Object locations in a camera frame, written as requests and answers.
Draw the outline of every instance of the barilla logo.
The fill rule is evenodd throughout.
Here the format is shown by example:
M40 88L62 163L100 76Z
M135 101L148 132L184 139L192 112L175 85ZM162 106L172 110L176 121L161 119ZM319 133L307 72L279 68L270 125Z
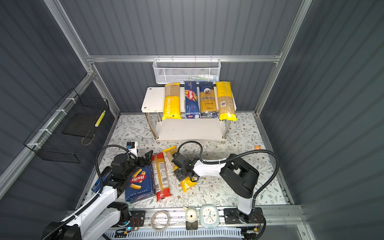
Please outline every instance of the barilla logo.
M138 175L131 179L131 183L143 181L147 176L146 175Z
M189 100L197 101L197 95L192 90L186 90L185 96Z

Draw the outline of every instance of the alarm clock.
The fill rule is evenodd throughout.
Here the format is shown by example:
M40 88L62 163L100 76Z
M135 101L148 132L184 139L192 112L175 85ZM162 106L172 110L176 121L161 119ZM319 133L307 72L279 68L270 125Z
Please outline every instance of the alarm clock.
M220 223L220 217L216 206L207 204L200 208L200 224L203 228L213 229Z

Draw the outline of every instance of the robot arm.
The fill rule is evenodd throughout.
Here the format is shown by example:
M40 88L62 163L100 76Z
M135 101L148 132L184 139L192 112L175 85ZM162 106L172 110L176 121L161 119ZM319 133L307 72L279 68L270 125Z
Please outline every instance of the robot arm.
M172 162L179 168L175 171L179 181L184 180L186 177L222 177L232 190L238 194L238 209L248 215L252 211L252 194L259 172L242 158L236 158L236 154L230 154L228 158L234 158L234 160L226 163L205 164L199 158L190 160L177 153ZM220 159L218 162L223 162L226 159Z
M144 167L151 163L153 153L150 151L145 154L145 157L137 157L135 145L137 142L127 143L127 153L118 154L114 157L111 163L110 177L104 181L102 191L60 223L50 223L45 228L42 239L95 240L118 222L129 221L128 205L114 201L129 185L128 177L136 167Z

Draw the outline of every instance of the corrugated wall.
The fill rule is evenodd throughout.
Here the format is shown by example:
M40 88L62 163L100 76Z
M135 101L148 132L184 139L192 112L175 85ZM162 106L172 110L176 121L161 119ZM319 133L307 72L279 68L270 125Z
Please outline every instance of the corrugated wall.
M299 3L61 1L91 55L278 54Z
M152 63L95 63L121 112L141 112L148 87L156 84ZM256 108L274 63L222 63L220 78L231 82L237 110Z
M300 0L61 1L90 55L275 55ZM140 112L149 63L95 63L122 112ZM223 63L238 110L255 110L273 63Z
M50 109L86 75L43 1L0 1L0 174ZM84 94L100 96L94 84ZM0 200L0 239L39 239L74 209L114 117L81 164L34 157Z
M85 75L43 1L0 1L0 173Z
M94 84L83 93L101 97ZM0 239L39 239L52 221L74 210L114 122L108 110L81 163L44 161L35 156L0 200Z
M316 239L382 236L384 1L314 1L261 118Z

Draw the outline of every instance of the yellow bag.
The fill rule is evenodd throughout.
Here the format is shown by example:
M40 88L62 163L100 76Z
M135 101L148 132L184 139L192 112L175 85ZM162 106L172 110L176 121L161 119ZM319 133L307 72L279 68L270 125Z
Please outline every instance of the yellow bag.
M173 147L170 147L170 148L164 150L163 153L165 153L167 155L167 158L168 158L169 162L173 166L174 170L176 170L177 167L172 162L172 159L173 159L172 155L174 153L177 153L176 146L173 146ZM181 186L183 188L183 191L186 192L188 190L188 188L193 187L194 185L196 185L197 182L192 182L191 178L187 177L186 179L184 179L180 183L181 183Z
M181 119L180 116L180 83L165 86L164 112L162 119Z
M235 114L235 104L233 102L231 83L230 82L216 82L218 111L220 120L237 121Z

